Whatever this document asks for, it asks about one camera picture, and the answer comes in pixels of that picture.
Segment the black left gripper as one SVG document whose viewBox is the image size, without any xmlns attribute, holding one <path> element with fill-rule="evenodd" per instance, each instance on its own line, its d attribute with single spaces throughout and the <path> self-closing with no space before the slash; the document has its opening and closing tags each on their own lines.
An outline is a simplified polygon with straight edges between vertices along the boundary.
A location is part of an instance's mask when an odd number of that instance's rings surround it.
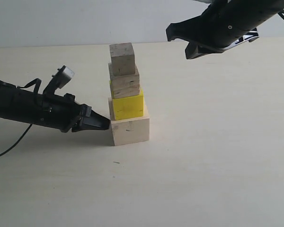
<svg viewBox="0 0 284 227">
<path fill-rule="evenodd" d="M 64 133 L 106 131 L 110 119 L 92 111 L 91 106 L 77 103 L 72 94 L 44 95 L 44 126 Z"/>
</svg>

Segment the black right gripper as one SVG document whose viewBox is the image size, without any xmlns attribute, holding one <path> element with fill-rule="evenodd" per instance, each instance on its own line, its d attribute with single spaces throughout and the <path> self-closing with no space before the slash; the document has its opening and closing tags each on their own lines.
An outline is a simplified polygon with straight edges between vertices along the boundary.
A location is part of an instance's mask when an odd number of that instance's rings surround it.
<svg viewBox="0 0 284 227">
<path fill-rule="evenodd" d="M 245 42 L 251 43 L 259 38 L 257 26 L 239 15 L 241 9 L 241 4 L 210 4 L 197 17 L 171 23 L 166 28 L 167 40 L 187 41 L 187 60 L 223 53 Z"/>
</svg>

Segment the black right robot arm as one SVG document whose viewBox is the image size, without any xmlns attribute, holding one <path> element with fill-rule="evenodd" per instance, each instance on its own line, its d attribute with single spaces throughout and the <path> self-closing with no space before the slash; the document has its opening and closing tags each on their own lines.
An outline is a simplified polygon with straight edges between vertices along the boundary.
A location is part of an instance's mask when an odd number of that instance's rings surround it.
<svg viewBox="0 0 284 227">
<path fill-rule="evenodd" d="M 257 27 L 284 14 L 284 0 L 213 0 L 198 16 L 170 23 L 167 41 L 188 42 L 186 59 L 223 53 L 259 38 Z"/>
</svg>

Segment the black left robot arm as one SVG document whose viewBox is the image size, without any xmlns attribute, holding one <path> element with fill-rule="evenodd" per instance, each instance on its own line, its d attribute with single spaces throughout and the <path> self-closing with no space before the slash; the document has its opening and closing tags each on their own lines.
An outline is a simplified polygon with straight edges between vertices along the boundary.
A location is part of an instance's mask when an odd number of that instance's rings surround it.
<svg viewBox="0 0 284 227">
<path fill-rule="evenodd" d="M 75 95 L 40 94 L 40 79 L 25 87 L 0 80 L 0 118 L 60 130 L 63 133 L 85 130 L 105 131 L 110 119 L 91 106 L 79 104 Z"/>
</svg>

